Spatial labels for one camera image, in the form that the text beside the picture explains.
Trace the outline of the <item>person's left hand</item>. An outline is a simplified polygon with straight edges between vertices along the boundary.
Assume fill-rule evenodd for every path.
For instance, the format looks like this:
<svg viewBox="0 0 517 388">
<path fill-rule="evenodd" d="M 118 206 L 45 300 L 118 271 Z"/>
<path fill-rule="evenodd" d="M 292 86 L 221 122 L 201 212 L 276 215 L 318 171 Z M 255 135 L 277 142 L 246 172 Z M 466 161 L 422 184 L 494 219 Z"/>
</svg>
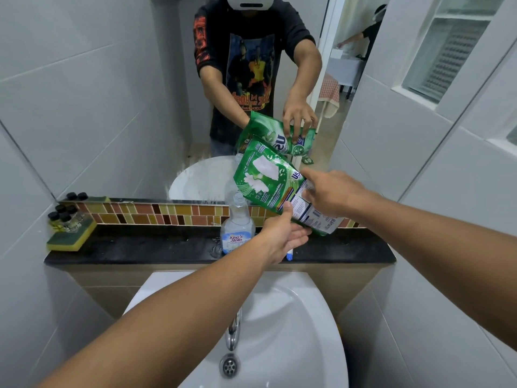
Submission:
<svg viewBox="0 0 517 388">
<path fill-rule="evenodd" d="M 260 251 L 266 255 L 267 267 L 280 263 L 287 253 L 307 243 L 311 234 L 312 228 L 293 221 L 290 227 L 281 226 L 280 215 L 266 219 L 258 238 Z"/>
</svg>

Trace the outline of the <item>person's right hand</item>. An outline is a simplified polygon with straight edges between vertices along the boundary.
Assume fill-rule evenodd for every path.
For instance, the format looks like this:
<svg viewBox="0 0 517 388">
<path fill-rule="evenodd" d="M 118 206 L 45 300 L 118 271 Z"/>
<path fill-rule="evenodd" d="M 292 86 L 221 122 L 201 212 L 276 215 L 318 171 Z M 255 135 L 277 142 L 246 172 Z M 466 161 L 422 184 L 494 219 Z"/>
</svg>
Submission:
<svg viewBox="0 0 517 388">
<path fill-rule="evenodd" d="M 325 194 L 325 207 L 316 209 L 330 217 L 346 217 L 360 222 L 366 206 L 379 197 L 342 171 L 322 172 L 304 167 L 301 174 L 312 183 L 311 189 Z"/>
</svg>

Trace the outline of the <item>green refill pouch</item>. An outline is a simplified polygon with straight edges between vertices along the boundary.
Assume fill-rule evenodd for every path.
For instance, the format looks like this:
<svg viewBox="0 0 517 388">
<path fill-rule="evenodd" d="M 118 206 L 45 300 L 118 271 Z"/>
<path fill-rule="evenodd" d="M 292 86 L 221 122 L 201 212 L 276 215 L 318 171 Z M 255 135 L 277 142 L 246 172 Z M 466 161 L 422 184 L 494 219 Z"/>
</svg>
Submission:
<svg viewBox="0 0 517 388">
<path fill-rule="evenodd" d="M 343 217 L 323 214 L 305 200 L 302 193 L 313 189 L 313 183 L 256 136 L 251 138 L 243 153 L 234 181 L 252 204 L 276 214 L 282 213 L 286 201 L 290 202 L 292 221 L 313 228 L 317 234 L 332 234 L 344 221 Z"/>
</svg>

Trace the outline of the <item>person's left forearm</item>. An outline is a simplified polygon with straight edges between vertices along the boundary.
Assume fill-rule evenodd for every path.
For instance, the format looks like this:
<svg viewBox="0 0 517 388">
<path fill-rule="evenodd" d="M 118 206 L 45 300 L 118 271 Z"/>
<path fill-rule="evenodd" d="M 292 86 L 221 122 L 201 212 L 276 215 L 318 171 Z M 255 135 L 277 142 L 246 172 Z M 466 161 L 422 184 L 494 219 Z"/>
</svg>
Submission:
<svg viewBox="0 0 517 388">
<path fill-rule="evenodd" d="M 37 388 L 175 388 L 221 339 L 285 241 L 262 231 L 153 293 Z"/>
</svg>

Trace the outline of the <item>person's right forearm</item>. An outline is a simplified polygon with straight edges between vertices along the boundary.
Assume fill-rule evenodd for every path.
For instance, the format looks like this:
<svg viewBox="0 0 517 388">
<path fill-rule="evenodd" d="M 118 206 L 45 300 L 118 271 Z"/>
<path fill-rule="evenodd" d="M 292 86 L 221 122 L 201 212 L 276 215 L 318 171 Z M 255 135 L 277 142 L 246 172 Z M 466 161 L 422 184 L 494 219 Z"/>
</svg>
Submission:
<svg viewBox="0 0 517 388">
<path fill-rule="evenodd" d="M 517 351 L 517 237 L 363 190 L 356 220 L 479 326 Z"/>
</svg>

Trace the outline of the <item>clear plastic spray bottle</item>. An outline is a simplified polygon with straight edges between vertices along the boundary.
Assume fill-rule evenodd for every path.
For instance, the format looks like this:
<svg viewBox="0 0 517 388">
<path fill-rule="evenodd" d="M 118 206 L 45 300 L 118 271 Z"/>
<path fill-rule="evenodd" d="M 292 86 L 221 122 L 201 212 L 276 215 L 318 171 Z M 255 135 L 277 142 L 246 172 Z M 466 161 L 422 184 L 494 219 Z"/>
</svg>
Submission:
<svg viewBox="0 0 517 388">
<path fill-rule="evenodd" d="M 247 200 L 236 191 L 229 200 L 229 217 L 221 225 L 220 240 L 223 254 L 229 254 L 255 235 Z"/>
</svg>

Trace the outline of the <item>white ceramic sink basin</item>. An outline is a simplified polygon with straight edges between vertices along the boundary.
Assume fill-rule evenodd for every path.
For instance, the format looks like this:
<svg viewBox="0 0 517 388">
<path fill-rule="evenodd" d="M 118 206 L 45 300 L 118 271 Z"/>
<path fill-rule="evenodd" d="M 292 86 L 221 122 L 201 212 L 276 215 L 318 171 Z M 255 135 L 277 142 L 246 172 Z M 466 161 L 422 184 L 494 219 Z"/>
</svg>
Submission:
<svg viewBox="0 0 517 388">
<path fill-rule="evenodd" d="M 223 379 L 224 335 L 179 388 L 348 388 L 340 334 L 304 272 L 266 272 L 242 307 L 235 353 L 240 372 Z"/>
</svg>

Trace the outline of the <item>mosaic tile strip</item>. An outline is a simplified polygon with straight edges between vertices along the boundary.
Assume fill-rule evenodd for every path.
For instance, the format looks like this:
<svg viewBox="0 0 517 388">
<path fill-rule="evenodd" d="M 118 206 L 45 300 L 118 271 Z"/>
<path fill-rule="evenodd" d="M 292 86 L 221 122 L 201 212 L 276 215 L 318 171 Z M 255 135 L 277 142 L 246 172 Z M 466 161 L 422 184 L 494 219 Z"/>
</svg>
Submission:
<svg viewBox="0 0 517 388">
<path fill-rule="evenodd" d="M 98 224 L 219 227 L 229 218 L 225 205 L 87 202 L 77 203 L 78 210 Z"/>
</svg>

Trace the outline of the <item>chrome faucet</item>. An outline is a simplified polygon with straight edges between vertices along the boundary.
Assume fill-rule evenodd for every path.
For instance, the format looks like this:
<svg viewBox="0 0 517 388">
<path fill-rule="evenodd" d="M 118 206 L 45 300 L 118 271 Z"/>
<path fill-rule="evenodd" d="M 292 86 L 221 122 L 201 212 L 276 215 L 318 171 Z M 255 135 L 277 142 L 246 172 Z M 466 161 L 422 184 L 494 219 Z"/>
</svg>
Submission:
<svg viewBox="0 0 517 388">
<path fill-rule="evenodd" d="M 224 340 L 225 345 L 229 352 L 235 352 L 239 338 L 240 338 L 240 331 L 242 327 L 242 307 L 239 309 L 239 311 L 236 313 L 236 316 L 230 323 L 228 329 L 225 332 Z"/>
</svg>

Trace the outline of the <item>black stone ledge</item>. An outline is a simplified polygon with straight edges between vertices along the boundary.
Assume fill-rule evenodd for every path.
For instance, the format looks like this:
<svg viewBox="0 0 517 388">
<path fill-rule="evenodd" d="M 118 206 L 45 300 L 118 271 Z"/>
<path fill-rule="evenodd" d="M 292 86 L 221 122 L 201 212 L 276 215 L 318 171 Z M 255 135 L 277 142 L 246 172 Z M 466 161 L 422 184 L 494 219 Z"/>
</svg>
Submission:
<svg viewBox="0 0 517 388">
<path fill-rule="evenodd" d="M 77 252 L 51 251 L 48 266 L 208 264 L 222 257 L 219 227 L 100 225 Z M 311 235 L 282 264 L 392 264 L 396 257 L 367 228 Z"/>
</svg>

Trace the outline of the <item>chrome sink drain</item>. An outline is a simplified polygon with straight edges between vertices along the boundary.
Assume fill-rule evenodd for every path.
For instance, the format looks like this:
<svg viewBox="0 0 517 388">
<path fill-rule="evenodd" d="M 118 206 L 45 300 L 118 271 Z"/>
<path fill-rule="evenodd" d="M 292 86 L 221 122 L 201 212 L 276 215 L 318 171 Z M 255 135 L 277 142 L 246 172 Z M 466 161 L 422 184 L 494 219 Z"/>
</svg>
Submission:
<svg viewBox="0 0 517 388">
<path fill-rule="evenodd" d="M 223 379 L 233 379 L 240 372 L 240 360 L 235 353 L 225 354 L 219 363 L 219 372 Z"/>
</svg>

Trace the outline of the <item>frosted glass window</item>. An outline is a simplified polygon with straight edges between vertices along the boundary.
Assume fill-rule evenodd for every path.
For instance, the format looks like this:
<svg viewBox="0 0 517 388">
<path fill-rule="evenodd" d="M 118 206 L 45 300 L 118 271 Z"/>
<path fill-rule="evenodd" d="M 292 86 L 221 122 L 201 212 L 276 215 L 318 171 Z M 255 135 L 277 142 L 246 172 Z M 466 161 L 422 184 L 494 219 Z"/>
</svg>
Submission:
<svg viewBox="0 0 517 388">
<path fill-rule="evenodd" d="M 505 0 L 440 0 L 402 88 L 439 104 Z"/>
</svg>

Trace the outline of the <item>yellow green sponge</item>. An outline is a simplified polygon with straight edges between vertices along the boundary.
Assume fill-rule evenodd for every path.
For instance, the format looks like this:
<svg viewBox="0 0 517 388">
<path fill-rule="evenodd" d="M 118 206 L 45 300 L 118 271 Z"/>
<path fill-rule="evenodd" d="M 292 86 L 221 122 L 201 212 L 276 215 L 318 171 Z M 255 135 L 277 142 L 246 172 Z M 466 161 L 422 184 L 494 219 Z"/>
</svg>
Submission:
<svg viewBox="0 0 517 388">
<path fill-rule="evenodd" d="M 87 219 L 75 232 L 55 232 L 47 241 L 48 251 L 77 252 L 93 234 L 97 222 Z"/>
</svg>

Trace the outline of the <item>wall mirror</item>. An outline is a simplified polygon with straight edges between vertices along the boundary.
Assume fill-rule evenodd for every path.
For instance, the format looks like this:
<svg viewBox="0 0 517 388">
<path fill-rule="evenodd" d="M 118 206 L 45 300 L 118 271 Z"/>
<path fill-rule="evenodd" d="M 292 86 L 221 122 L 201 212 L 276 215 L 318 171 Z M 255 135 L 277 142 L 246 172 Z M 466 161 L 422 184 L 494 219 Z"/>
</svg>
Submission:
<svg viewBox="0 0 517 388">
<path fill-rule="evenodd" d="M 208 142 L 191 31 L 206 1 L 0 0 L 0 206 L 167 199 Z"/>
</svg>

